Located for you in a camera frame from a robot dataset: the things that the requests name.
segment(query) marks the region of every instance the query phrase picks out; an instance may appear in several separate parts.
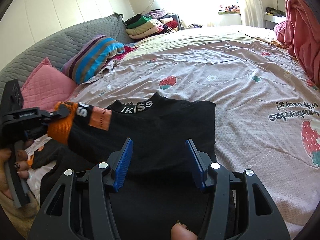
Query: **orange ribbed cuff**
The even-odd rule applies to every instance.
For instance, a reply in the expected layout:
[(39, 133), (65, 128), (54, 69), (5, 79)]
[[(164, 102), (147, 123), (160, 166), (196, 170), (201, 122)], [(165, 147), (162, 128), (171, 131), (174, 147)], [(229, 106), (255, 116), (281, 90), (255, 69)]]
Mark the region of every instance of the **orange ribbed cuff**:
[(77, 103), (73, 102), (59, 102), (55, 105), (54, 110), (58, 110), (61, 105), (64, 105), (69, 110), (69, 115), (65, 118), (59, 119), (49, 124), (48, 136), (56, 141), (68, 145), (68, 138), (71, 131), (73, 119), (78, 108)]

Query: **striped pillow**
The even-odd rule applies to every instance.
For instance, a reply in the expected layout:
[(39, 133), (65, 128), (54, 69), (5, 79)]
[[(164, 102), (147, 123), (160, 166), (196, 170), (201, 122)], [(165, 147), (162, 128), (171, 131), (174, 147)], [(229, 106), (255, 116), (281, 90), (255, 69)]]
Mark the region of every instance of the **striped pillow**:
[(109, 59), (122, 53), (124, 53), (122, 43), (100, 34), (84, 45), (78, 54), (65, 63), (61, 71), (77, 84), (81, 84), (98, 74)]

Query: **silver screw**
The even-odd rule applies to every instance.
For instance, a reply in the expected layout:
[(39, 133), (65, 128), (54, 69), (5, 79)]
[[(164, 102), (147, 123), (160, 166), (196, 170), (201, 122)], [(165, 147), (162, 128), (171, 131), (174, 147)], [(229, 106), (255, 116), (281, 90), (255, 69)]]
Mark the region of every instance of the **silver screw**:
[(64, 175), (69, 176), (73, 173), (73, 171), (71, 169), (68, 169), (64, 172)]
[(99, 163), (99, 168), (100, 169), (104, 169), (106, 167), (108, 167), (108, 163)]
[(219, 163), (211, 163), (210, 166), (211, 166), (211, 168), (213, 168), (215, 170), (220, 168), (220, 164)]
[(245, 174), (247, 174), (248, 176), (253, 176), (254, 172), (252, 170), (246, 170)]

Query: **gray quilted fabric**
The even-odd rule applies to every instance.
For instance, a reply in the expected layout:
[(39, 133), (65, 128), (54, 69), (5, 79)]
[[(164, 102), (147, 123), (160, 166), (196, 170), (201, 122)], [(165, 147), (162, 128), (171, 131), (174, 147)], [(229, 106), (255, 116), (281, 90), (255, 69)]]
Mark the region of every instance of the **gray quilted fabric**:
[(7, 81), (17, 78), (20, 86), (33, 69), (49, 57), (52, 66), (60, 70), (81, 48), (98, 34), (107, 35), (123, 44), (133, 42), (122, 23), (122, 14), (80, 23), (61, 30), (37, 42), (15, 57), (0, 71), (0, 98)]

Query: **pink quilted pillow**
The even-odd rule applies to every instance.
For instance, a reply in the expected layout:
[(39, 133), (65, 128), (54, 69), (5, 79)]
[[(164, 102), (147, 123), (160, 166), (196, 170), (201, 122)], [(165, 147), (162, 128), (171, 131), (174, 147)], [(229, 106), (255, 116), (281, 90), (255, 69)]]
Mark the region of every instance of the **pink quilted pillow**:
[(39, 107), (52, 111), (57, 102), (67, 101), (76, 87), (76, 82), (52, 67), (46, 57), (21, 88), (23, 108)]

